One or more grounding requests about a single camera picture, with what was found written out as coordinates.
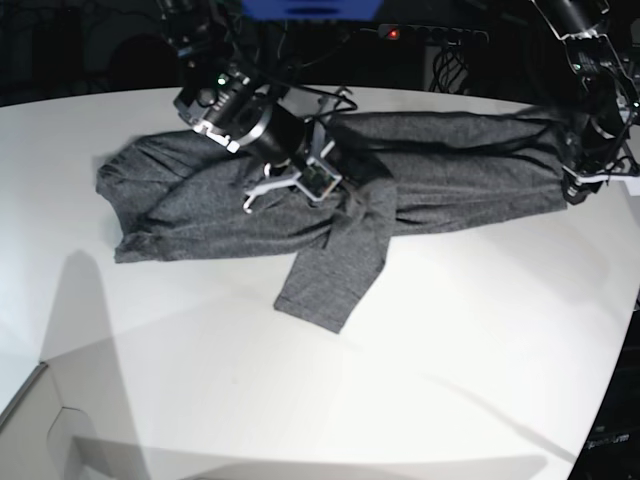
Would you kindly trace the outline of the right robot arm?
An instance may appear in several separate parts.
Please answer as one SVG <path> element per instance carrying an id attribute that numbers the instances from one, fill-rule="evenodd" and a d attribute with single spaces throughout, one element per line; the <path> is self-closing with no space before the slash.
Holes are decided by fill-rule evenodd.
<path id="1" fill-rule="evenodd" d="M 280 104 L 293 84 L 266 72 L 246 53 L 228 11 L 217 22 L 207 1 L 161 1 L 165 41 L 184 68 L 174 100 L 179 117 L 230 154 L 248 152 L 264 164 L 245 191 L 243 209 L 272 191 L 294 188 L 320 203 L 344 183 L 331 158 L 336 143 L 327 123 L 356 110 L 350 92 L 302 87 L 318 98 L 316 112 L 300 117 Z"/>

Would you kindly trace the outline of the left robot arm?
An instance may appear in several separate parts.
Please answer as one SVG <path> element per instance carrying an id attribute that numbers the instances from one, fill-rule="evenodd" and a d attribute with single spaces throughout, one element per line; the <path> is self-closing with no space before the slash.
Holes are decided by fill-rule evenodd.
<path id="1" fill-rule="evenodd" d="M 563 166 L 562 189 L 571 205 L 611 181 L 639 177 L 628 146 L 639 123 L 639 90 L 609 38 L 607 1 L 535 1 L 536 10 L 562 43 L 568 66 L 584 92 L 586 123 L 568 137 L 572 159 Z"/>

